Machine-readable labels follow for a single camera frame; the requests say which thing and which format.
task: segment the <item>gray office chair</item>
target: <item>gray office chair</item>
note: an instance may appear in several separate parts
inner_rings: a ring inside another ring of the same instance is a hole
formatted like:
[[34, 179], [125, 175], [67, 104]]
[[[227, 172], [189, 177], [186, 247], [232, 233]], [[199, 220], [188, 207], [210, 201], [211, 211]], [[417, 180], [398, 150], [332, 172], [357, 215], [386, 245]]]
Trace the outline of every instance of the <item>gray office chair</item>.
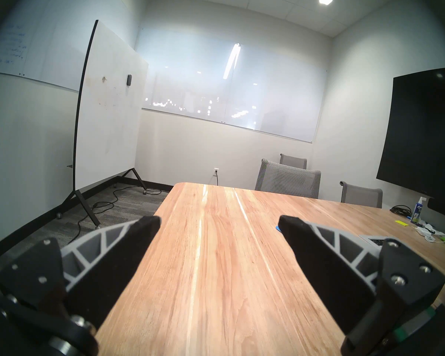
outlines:
[[280, 154], [280, 164], [306, 169], [306, 159]]
[[320, 171], [285, 166], [263, 159], [255, 189], [318, 199], [320, 179]]
[[347, 184], [340, 181], [343, 186], [341, 202], [349, 204], [364, 205], [365, 207], [382, 208], [383, 191], [380, 188], [366, 188]]

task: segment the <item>whiteboard cleaner bottle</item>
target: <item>whiteboard cleaner bottle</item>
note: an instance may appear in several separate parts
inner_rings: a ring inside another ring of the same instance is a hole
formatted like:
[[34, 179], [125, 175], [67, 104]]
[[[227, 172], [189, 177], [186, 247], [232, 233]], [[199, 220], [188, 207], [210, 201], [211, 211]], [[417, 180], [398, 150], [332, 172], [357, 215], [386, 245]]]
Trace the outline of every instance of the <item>whiteboard cleaner bottle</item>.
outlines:
[[418, 200], [418, 203], [415, 204], [414, 214], [412, 214], [412, 219], [411, 219], [412, 223], [418, 223], [419, 220], [421, 220], [422, 201], [425, 201], [425, 200], [427, 200], [426, 197], [421, 197]]

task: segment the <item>ceiling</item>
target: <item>ceiling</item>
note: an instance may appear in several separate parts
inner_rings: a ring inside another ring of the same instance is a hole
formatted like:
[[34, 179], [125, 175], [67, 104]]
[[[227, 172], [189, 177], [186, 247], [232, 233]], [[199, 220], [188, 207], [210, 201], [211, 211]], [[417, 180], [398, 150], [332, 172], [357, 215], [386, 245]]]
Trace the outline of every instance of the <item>ceiling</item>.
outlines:
[[202, 0], [241, 7], [291, 21], [335, 37], [370, 12], [392, 0]]

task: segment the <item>black tv screen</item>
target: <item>black tv screen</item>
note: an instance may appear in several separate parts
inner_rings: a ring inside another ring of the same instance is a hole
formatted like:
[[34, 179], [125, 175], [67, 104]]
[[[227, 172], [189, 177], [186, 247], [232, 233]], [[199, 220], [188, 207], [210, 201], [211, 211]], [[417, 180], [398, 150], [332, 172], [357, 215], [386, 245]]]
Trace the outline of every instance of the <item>black tv screen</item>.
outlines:
[[445, 202], [445, 68], [394, 78], [377, 178]]

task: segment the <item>conference table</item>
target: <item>conference table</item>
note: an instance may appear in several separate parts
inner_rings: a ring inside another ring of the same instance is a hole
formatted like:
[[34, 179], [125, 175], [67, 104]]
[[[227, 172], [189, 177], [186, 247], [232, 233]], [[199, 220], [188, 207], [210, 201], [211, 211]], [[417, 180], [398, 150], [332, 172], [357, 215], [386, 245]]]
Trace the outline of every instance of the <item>conference table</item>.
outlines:
[[97, 333], [100, 355], [339, 355], [344, 334], [276, 230], [281, 215], [396, 237], [445, 274], [445, 244], [385, 209], [179, 183], [155, 215], [161, 228]]

